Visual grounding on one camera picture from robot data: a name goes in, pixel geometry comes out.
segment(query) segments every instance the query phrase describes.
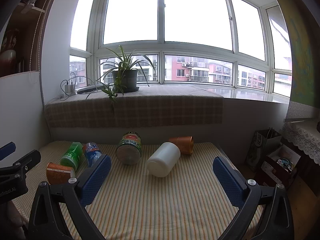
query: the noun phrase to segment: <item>white jar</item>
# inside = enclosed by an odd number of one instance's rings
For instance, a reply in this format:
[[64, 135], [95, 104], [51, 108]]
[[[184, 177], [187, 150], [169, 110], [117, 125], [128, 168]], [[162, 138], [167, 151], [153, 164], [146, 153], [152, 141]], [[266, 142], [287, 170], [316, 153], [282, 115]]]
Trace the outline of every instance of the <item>white jar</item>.
[[147, 169], [156, 177], [165, 177], [180, 158], [179, 148], [170, 142], [163, 143], [147, 160]]

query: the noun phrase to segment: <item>white wall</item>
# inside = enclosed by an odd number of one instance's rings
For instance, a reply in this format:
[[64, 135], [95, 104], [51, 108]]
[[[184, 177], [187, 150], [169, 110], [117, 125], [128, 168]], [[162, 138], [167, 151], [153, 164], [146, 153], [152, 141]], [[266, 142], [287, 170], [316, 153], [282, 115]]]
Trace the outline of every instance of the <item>white wall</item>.
[[150, 128], [54, 128], [53, 140], [118, 144], [128, 131], [139, 133], [143, 144], [161, 144], [169, 137], [194, 136], [197, 142], [218, 143], [234, 164], [243, 163], [255, 130], [283, 125], [288, 105], [282, 103], [225, 98], [223, 123]]
[[0, 147], [16, 145], [15, 153], [0, 162], [11, 166], [28, 152], [51, 142], [40, 95], [39, 72], [0, 78]]
[[58, 96], [60, 83], [69, 79], [69, 51], [78, 0], [54, 0], [44, 31], [41, 83], [44, 104]]

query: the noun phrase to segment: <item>vase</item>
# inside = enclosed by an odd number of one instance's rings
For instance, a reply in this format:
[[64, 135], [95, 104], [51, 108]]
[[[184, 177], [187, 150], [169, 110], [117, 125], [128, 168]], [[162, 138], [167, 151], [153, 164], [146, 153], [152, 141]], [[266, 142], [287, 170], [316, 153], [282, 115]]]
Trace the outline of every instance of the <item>vase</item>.
[[15, 73], [16, 51], [13, 48], [16, 45], [18, 33], [18, 29], [13, 29], [4, 35], [0, 54], [0, 77]]

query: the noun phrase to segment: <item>plant pot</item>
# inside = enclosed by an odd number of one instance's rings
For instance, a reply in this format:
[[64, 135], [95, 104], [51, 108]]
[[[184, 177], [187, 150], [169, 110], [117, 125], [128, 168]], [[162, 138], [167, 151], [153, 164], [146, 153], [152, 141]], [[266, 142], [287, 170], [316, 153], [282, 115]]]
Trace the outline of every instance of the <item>plant pot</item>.
[[[121, 79], [121, 85], [125, 86], [123, 87], [124, 93], [135, 92], [139, 90], [139, 87], [137, 87], [137, 74], [138, 74], [137, 69], [130, 69], [130, 70], [124, 71]], [[113, 82], [116, 80], [117, 75], [118, 75], [118, 71], [114, 70], [112, 72]]]

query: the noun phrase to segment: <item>striped tablecloth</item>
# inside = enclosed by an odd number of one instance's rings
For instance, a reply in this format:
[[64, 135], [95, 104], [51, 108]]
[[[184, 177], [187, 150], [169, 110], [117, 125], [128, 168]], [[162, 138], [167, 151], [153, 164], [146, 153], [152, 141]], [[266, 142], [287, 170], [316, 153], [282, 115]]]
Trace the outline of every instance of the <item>striped tablecloth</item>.
[[[26, 219], [39, 182], [46, 180], [47, 163], [58, 163], [70, 144], [56, 141], [40, 149], [41, 162], [27, 174], [29, 192], [13, 200]], [[182, 155], [165, 178], [150, 175], [146, 167], [157, 145], [142, 146], [142, 158], [134, 166], [122, 165], [117, 160], [115, 145], [99, 147], [111, 156], [112, 168], [86, 209], [106, 239], [218, 239], [238, 210], [231, 205], [212, 171], [213, 159], [223, 155], [212, 143], [195, 144], [193, 155]], [[82, 156], [77, 175], [85, 168]], [[71, 235], [80, 239], [66, 205], [61, 204], [61, 209]], [[257, 225], [261, 211], [258, 207], [244, 239]]]

